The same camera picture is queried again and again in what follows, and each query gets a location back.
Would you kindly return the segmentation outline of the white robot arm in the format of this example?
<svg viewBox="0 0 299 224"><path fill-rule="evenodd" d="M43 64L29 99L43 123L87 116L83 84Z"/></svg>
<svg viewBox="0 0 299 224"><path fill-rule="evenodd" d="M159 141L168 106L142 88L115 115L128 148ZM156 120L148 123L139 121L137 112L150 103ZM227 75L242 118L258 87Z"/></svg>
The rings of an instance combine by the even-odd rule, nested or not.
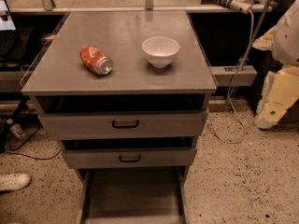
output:
<svg viewBox="0 0 299 224"><path fill-rule="evenodd" d="M299 0L295 0L278 23L252 46L270 50L273 59L282 64L276 73L267 73L256 110L256 125L270 129L299 100Z"/></svg>

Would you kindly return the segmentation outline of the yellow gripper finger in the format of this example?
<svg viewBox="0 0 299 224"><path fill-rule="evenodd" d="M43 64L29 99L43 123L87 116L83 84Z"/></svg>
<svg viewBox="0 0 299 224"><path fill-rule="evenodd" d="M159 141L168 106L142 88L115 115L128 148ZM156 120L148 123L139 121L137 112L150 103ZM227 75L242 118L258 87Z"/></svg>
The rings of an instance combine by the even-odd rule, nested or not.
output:
<svg viewBox="0 0 299 224"><path fill-rule="evenodd" d="M299 67L284 65L269 71L264 79L262 99L256 109L255 124L261 129L277 125L299 99Z"/></svg>
<svg viewBox="0 0 299 224"><path fill-rule="evenodd" d="M255 49L259 49L259 50L271 50L272 45L273 45L275 31L276 31L276 27L273 26L264 35L262 35L258 39L256 39L252 43L252 46Z"/></svg>

